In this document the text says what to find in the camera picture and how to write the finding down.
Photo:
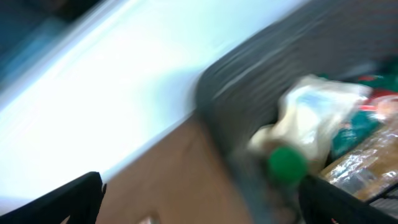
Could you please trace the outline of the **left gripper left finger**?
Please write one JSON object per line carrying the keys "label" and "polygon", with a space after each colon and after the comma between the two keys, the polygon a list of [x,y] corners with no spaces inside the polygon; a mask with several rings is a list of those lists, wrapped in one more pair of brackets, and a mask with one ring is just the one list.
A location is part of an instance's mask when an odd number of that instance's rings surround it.
{"label": "left gripper left finger", "polygon": [[1,215],[1,224],[95,224],[106,193],[98,172],[79,178]]}

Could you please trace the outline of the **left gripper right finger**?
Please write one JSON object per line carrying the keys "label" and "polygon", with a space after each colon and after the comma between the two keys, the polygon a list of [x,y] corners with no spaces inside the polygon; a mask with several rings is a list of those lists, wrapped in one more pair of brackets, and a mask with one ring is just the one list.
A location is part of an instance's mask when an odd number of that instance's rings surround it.
{"label": "left gripper right finger", "polygon": [[298,200],[306,224],[397,224],[392,216],[310,175],[298,187]]}

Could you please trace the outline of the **green Nescafe bag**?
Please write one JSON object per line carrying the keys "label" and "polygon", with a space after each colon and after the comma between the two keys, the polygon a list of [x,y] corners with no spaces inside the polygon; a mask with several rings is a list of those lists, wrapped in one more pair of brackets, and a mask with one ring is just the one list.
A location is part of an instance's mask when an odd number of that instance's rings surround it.
{"label": "green Nescafe bag", "polygon": [[397,57],[383,60],[371,73],[362,73],[345,81],[364,85],[370,93],[338,125],[331,138],[326,161],[335,161],[353,150],[386,121],[397,114]]}

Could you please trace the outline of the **grey plastic basket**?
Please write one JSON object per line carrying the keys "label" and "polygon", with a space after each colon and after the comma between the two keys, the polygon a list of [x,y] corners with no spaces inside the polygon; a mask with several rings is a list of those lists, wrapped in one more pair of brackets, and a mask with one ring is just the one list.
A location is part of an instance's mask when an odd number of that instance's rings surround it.
{"label": "grey plastic basket", "polygon": [[310,1],[219,59],[195,101],[254,223],[275,223],[273,190],[247,151],[275,122],[277,102],[299,77],[345,80],[397,55],[397,0]]}

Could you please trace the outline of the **green lid jar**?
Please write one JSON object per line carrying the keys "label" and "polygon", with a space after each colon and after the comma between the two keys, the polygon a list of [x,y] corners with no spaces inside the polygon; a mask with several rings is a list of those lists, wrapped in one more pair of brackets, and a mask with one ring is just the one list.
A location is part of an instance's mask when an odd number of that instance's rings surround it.
{"label": "green lid jar", "polygon": [[268,171],[273,179],[294,185],[307,174],[307,160],[291,147],[281,146],[274,149],[267,159]]}

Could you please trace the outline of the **orange biscuit packet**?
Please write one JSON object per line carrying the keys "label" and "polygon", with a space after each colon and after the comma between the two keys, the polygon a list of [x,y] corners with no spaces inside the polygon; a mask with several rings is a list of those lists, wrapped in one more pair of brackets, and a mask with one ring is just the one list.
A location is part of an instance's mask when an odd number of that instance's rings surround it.
{"label": "orange biscuit packet", "polygon": [[320,173],[328,183],[366,201],[397,183],[397,117]]}

